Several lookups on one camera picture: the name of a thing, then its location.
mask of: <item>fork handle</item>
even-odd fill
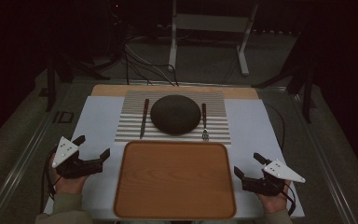
[[[202,104],[202,122],[204,129],[206,128],[206,104]]]

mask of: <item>table knife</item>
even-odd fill
[[[147,116],[147,108],[148,107],[149,107],[149,99],[145,99],[144,116],[142,117],[142,125],[141,125],[141,135],[139,136],[140,139],[142,139],[145,134],[146,116]]]

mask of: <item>person's right hand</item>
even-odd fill
[[[285,180],[284,183],[287,186],[284,186],[284,192],[287,194],[289,190],[290,180]],[[258,199],[261,201],[264,207],[265,213],[275,213],[286,209],[287,198],[283,194],[278,194],[277,196],[265,196],[262,194],[257,194]]]
[[[54,157],[55,157],[55,153],[51,156],[50,164],[52,164]],[[55,181],[57,182],[55,185],[57,194],[60,193],[82,194],[84,183],[86,183],[86,179],[89,177],[87,175],[87,176],[81,176],[77,179],[65,179],[57,174],[56,169],[53,169],[53,174],[55,177]]]

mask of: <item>sleeve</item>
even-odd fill
[[[90,213],[82,210],[81,203],[82,195],[56,194],[53,212],[50,215],[38,215],[35,224],[92,224]]]
[[[275,213],[266,213],[265,218],[268,224],[292,224],[292,219],[286,209]]]

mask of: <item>gray floor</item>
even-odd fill
[[[200,42],[197,38],[180,42],[178,47],[176,75],[181,85],[249,86],[267,80],[280,72],[296,39],[287,35],[251,35],[245,51],[248,77],[240,74],[235,41],[213,45],[197,41]],[[137,38],[128,46],[149,63],[168,63],[168,38]],[[173,81],[167,66],[160,70]],[[167,84],[155,74],[140,71],[154,84]],[[95,84],[126,83],[122,63],[103,75],[112,80],[100,82],[78,76],[72,84],[59,85],[58,102],[47,113],[47,99],[38,96],[41,88],[46,87],[46,73],[42,73],[36,79],[36,89],[1,128],[0,223],[34,222],[39,213],[40,180],[47,153],[61,136],[71,137]],[[145,84],[132,71],[130,78],[131,84]],[[278,141],[284,143],[283,155],[288,165],[307,178],[307,183],[296,185],[306,216],[294,219],[294,223],[358,223],[358,161],[319,89],[313,88],[312,124],[308,124],[299,113],[301,95],[284,91],[289,80],[258,90],[258,94],[266,104]],[[57,111],[73,112],[74,121],[52,123]]]

